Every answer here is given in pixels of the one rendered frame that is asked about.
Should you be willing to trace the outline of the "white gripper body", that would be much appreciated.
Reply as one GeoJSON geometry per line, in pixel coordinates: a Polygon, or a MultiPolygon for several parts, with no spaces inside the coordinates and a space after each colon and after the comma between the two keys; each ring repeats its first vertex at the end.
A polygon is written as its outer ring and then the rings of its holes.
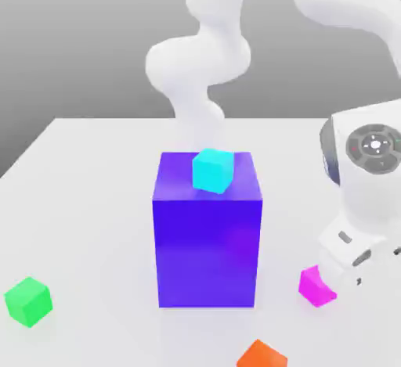
{"type": "Polygon", "coordinates": [[[401,261],[401,236],[373,240],[343,240],[340,236],[320,241],[319,271],[332,290],[350,290],[401,261]]]}

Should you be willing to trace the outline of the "small magenta cube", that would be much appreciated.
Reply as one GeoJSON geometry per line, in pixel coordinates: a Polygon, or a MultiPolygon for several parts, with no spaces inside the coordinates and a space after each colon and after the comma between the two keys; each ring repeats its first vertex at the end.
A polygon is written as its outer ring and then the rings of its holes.
{"type": "Polygon", "coordinates": [[[337,293],[321,279],[317,264],[302,270],[298,292],[316,308],[322,307],[338,297],[337,293]]]}

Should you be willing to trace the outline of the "small orange cube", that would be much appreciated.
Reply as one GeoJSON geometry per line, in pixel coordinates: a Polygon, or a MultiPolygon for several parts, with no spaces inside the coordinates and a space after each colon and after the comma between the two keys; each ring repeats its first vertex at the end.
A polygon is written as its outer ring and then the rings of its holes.
{"type": "Polygon", "coordinates": [[[288,359],[260,340],[254,343],[238,359],[236,367],[287,367],[288,359]]]}

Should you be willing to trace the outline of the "small cyan cube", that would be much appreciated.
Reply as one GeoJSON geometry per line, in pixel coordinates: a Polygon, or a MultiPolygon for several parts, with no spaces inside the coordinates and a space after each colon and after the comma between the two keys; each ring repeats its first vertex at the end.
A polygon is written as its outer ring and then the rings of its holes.
{"type": "Polygon", "coordinates": [[[233,180],[234,153],[203,149],[192,160],[192,183],[195,189],[223,194],[233,180]]]}

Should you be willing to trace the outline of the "small green cube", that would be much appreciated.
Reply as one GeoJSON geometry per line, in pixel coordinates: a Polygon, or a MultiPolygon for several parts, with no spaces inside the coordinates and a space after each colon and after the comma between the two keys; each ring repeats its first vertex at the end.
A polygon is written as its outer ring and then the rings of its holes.
{"type": "Polygon", "coordinates": [[[11,318],[31,328],[52,309],[52,298],[47,285],[27,277],[4,294],[11,318]]]}

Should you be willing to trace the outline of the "large purple box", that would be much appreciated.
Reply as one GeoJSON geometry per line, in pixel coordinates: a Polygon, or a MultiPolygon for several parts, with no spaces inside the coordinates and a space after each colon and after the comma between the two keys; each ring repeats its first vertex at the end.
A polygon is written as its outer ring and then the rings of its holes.
{"type": "Polygon", "coordinates": [[[223,194],[193,187],[194,153],[161,154],[152,199],[162,308],[255,304],[262,193],[250,153],[234,156],[223,194]]]}

